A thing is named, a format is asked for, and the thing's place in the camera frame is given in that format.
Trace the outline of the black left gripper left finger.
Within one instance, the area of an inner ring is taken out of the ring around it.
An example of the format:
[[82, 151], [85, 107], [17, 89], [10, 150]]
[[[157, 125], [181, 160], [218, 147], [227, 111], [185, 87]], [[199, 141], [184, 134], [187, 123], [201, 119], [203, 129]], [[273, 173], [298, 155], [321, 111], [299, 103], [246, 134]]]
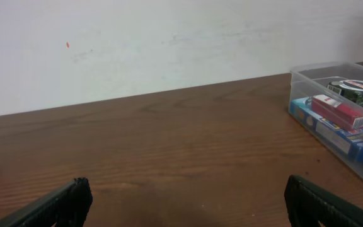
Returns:
[[0, 227], [83, 227], [93, 196], [87, 178], [75, 178], [0, 219]]

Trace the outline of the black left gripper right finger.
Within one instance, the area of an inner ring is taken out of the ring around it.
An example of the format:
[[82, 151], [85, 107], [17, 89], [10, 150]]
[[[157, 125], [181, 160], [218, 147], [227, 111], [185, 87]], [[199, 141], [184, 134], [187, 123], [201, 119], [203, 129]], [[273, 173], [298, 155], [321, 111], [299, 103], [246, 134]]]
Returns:
[[292, 227], [363, 227], [363, 209], [299, 175], [289, 177], [284, 198]]

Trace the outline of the blue Kool Fever box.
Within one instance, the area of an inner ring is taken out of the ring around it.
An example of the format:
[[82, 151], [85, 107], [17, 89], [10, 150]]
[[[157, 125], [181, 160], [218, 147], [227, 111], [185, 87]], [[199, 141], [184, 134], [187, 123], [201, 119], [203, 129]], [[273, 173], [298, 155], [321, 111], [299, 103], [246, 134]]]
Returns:
[[311, 110], [310, 98], [291, 101], [289, 112], [319, 140], [348, 159], [363, 162], [363, 129], [346, 131]]

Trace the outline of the red and green medicine box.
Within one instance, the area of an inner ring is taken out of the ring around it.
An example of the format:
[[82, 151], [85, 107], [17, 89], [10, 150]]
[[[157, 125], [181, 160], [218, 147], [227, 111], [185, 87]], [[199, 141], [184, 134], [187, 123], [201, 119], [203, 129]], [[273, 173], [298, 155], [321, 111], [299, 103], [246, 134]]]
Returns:
[[363, 107], [327, 95], [311, 97], [311, 110], [346, 131], [363, 129]]

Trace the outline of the dark green round-logo box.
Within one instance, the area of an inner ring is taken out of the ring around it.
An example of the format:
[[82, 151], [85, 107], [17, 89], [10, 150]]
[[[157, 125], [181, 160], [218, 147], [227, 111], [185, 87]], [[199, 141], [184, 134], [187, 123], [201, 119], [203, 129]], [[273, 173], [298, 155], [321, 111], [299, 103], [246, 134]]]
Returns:
[[363, 106], [363, 81], [353, 79], [333, 81], [328, 83], [326, 87], [344, 98]]

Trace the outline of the clear plastic container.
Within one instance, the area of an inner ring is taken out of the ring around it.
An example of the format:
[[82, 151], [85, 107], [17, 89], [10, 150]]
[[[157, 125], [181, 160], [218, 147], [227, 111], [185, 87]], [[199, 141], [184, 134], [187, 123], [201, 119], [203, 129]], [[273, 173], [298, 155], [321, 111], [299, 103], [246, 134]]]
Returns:
[[[329, 62], [298, 66], [291, 70], [291, 74], [292, 78], [289, 106], [291, 101], [295, 99], [311, 99], [311, 97], [315, 95], [327, 95], [343, 102], [356, 104], [332, 90], [329, 90], [326, 86], [330, 82], [346, 79], [363, 81], [363, 66], [349, 62]], [[363, 179], [363, 162], [350, 160], [347, 156], [333, 150], [332, 146], [328, 145], [326, 142], [321, 140], [319, 141], [323, 143], [332, 153], [339, 157], [361, 179]]]

